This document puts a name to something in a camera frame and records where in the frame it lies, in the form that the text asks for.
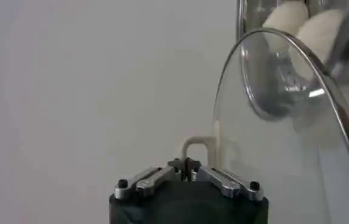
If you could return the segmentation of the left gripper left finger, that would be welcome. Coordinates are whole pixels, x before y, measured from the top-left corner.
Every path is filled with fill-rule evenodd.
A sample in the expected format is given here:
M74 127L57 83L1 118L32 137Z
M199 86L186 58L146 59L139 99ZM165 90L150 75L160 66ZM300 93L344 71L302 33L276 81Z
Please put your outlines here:
M181 181L185 161L178 158L169 161L165 167L150 167L129 179L120 179L115 186L115 198L127 200L140 192L143 197L153 195L156 189L167 181Z

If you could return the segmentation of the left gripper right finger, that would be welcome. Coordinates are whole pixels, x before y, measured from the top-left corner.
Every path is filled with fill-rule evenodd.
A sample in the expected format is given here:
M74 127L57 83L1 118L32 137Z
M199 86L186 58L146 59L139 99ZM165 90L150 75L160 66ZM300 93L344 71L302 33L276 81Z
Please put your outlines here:
M219 170L203 166L197 160L189 160L189 172L192 181L204 181L215 186L227 198L243 196L250 201L264 199L263 188L257 181L247 181L227 169Z

